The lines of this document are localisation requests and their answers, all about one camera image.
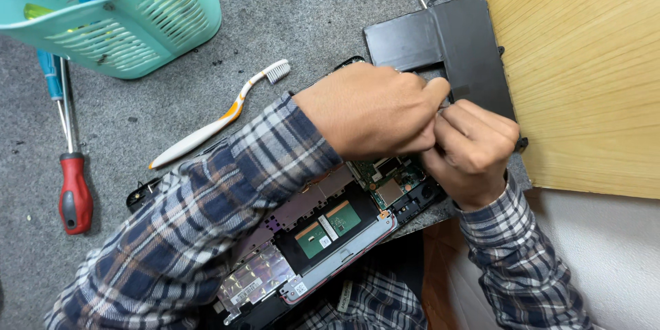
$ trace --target screwdriver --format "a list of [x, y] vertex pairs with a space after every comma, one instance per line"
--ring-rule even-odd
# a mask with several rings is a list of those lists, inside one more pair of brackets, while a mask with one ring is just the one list
[[83, 175], [85, 157], [80, 152], [73, 152], [67, 63], [62, 57], [59, 59], [59, 67], [60, 76], [62, 77], [64, 113], [68, 133], [67, 145], [69, 147], [69, 151], [59, 157], [59, 163], [62, 165], [62, 173], [64, 174], [62, 193], [59, 196], [59, 215], [62, 217], [64, 231], [70, 235], [77, 235], [89, 231], [92, 225], [94, 200], [92, 200], [92, 195], [89, 193]]
[[64, 129], [64, 136], [69, 139], [69, 133], [67, 132], [67, 123], [64, 119], [64, 113], [62, 112], [62, 83], [59, 80], [59, 57], [56, 58], [51, 53], [48, 53], [45, 50], [37, 49], [37, 57], [39, 58], [39, 64], [44, 71], [45, 81], [48, 83], [48, 93], [50, 93], [50, 99], [57, 102], [57, 109], [59, 110], [59, 119], [62, 121], [62, 129]]

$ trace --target white and orange toothbrush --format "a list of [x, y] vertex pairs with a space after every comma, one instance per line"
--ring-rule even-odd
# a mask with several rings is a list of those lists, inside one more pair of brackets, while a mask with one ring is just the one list
[[213, 134], [222, 130], [222, 128], [227, 126], [229, 123], [236, 120], [238, 115], [240, 115], [241, 111], [243, 110], [243, 101], [245, 101], [245, 95], [248, 94], [248, 91], [250, 88], [252, 88], [252, 85], [254, 85], [255, 82], [259, 81], [262, 77], [268, 77], [268, 81], [270, 81], [271, 84], [275, 84], [281, 78], [285, 77], [289, 71], [291, 71], [291, 67], [288, 64], [288, 60], [283, 59], [271, 64], [265, 70], [252, 76], [252, 78], [245, 83], [243, 89], [241, 89], [241, 92], [238, 94], [238, 98], [236, 98], [234, 104], [232, 104], [231, 108], [229, 108], [229, 111], [227, 111], [226, 114], [222, 115], [222, 117], [220, 117], [217, 121], [204, 126], [202, 129], [178, 141], [178, 143], [172, 147], [169, 147], [165, 152], [161, 153], [159, 157], [156, 157], [156, 159], [152, 161], [151, 164], [149, 164], [149, 169], [165, 165], [185, 155], [195, 147], [202, 144], [205, 140], [212, 137]]

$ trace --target gray carpet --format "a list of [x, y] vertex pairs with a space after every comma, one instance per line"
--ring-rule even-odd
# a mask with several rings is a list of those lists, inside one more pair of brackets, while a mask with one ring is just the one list
[[[128, 192], [138, 180], [164, 172], [147, 170], [151, 160], [222, 115], [250, 76], [281, 58], [292, 66], [275, 86], [256, 85], [241, 117], [220, 136], [284, 91], [300, 89], [350, 56], [368, 56], [363, 27], [419, 8], [416, 0], [220, 4], [222, 25], [215, 37], [144, 78], [122, 81], [72, 65], [76, 142], [88, 155], [87, 182], [95, 200], [92, 230], [85, 235], [66, 235], [58, 215], [58, 156], [65, 140], [34, 48], [0, 37], [0, 329], [43, 327], [43, 315], [79, 262], [128, 217]], [[212, 64], [219, 60], [222, 64]]]

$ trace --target blue screwdriver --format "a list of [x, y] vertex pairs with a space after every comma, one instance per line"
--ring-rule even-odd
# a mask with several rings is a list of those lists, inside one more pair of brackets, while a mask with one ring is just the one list
[[55, 57], [51, 53], [42, 49], [37, 49], [37, 56], [39, 57], [39, 64], [44, 71], [45, 81], [48, 83], [50, 99], [57, 102], [59, 118], [62, 120], [62, 129], [64, 129], [64, 136], [66, 136], [68, 140], [69, 132], [67, 132], [67, 122], [64, 119], [64, 112], [62, 111], [62, 99], [64, 98], [64, 94], [62, 93], [62, 81], [59, 79], [59, 57]]

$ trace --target red screwdriver handle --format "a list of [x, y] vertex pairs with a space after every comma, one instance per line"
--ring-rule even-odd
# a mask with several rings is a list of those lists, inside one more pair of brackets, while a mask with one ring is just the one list
[[83, 177], [85, 157], [80, 152], [62, 154], [59, 163], [64, 173], [62, 194], [59, 196], [59, 215], [64, 231], [70, 235], [87, 232], [92, 225], [94, 200]]

